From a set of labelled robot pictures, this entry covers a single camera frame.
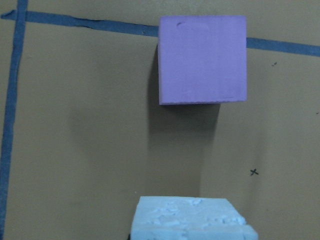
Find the light blue block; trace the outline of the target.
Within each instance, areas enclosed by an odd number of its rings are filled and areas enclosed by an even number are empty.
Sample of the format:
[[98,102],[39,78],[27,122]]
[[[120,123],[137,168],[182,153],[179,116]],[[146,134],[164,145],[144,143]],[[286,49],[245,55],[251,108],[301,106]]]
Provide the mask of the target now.
[[225,198],[141,196],[132,240],[257,240],[258,233]]

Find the purple block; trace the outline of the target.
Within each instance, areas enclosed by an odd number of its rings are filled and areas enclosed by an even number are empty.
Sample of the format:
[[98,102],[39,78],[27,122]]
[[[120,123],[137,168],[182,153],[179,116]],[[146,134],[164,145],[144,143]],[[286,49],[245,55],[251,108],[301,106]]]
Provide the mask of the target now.
[[160,105],[247,99],[247,19],[243,15],[160,18]]

